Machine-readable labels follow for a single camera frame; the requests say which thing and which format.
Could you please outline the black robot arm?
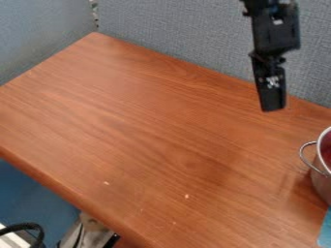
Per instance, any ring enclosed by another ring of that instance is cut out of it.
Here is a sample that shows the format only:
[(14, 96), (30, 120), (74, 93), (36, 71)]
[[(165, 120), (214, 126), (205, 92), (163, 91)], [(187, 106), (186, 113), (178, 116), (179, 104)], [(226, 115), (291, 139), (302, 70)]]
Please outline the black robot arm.
[(251, 18), (254, 50), (250, 53), (262, 111), (286, 108), (283, 54), (301, 48), (299, 5), (295, 0), (239, 0)]

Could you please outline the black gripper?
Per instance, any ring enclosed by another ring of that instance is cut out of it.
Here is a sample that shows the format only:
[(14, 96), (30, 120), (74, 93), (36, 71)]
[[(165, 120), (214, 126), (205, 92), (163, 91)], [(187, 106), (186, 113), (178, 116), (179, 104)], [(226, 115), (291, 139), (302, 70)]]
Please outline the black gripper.
[(282, 55), (299, 49), (301, 24), (297, 0), (247, 0), (254, 50), (250, 54), (262, 111), (286, 107), (286, 73)]

